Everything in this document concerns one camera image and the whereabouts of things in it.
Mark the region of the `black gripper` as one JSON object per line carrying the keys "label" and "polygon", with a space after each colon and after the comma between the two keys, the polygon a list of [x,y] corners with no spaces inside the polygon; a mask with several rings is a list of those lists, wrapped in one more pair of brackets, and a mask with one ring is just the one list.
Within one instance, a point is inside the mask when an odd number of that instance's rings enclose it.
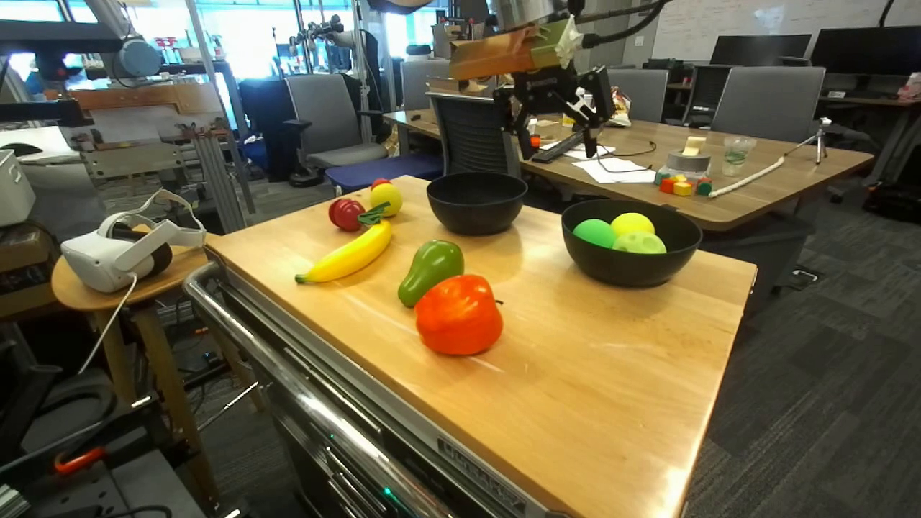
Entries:
{"label": "black gripper", "polygon": [[573,136],[586,159],[597,149],[597,128],[612,115],[612,90],[603,68],[579,72],[576,65],[550,65],[515,72],[511,85],[497,91],[501,124],[518,151],[527,149],[521,128],[537,115],[570,115]]}

